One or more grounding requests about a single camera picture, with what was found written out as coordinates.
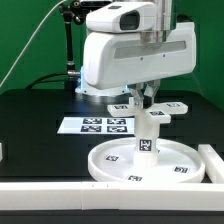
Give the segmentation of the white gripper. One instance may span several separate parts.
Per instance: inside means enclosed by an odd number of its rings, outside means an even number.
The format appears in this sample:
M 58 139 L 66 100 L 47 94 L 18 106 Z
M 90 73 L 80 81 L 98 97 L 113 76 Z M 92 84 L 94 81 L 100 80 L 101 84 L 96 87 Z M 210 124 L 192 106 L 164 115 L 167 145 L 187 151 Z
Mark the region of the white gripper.
M 191 73 L 196 65 L 196 35 L 192 22 L 178 23 L 161 43 L 142 43 L 139 33 L 92 32 L 84 45 L 83 77 L 97 89 L 130 85 L 134 105 L 151 107 L 160 81 Z

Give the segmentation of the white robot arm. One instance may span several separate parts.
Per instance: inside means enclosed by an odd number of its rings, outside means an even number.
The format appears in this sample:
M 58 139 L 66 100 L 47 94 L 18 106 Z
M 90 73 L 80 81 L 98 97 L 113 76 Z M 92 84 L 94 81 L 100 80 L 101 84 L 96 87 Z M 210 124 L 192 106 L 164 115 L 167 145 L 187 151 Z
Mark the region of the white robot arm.
M 153 96 L 161 79 L 194 70 L 194 24 L 177 21 L 177 0 L 94 0 L 81 6 L 88 11 L 82 78 L 93 93 L 129 88 L 141 100 L 145 84 Z

